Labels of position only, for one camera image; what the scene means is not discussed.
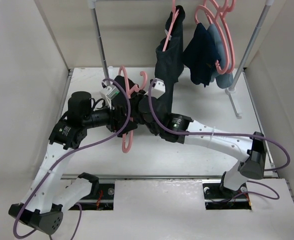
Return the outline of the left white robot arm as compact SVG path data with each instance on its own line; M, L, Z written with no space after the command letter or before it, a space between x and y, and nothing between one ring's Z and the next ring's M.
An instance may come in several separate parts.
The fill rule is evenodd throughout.
M74 92L67 111L54 126L43 162L28 193L20 203L12 204L8 214L13 217L13 235L24 239L31 235L18 234L18 224L52 236L59 228L64 213L87 197L99 192L99 178L89 173L80 174L62 193L57 189L72 156L76 152L100 145L136 128L130 119L139 93L122 92L107 87L95 100L86 91Z

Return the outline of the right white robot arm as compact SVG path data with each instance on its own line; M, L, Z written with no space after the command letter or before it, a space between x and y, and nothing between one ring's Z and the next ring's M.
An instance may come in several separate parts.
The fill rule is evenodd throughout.
M227 136L191 117L168 112L163 102L147 95L135 99L132 111L135 121L167 142L206 147L235 158L236 164L223 173L218 184L222 196L231 198L248 180L263 179L266 149L262 133L256 131L252 137Z

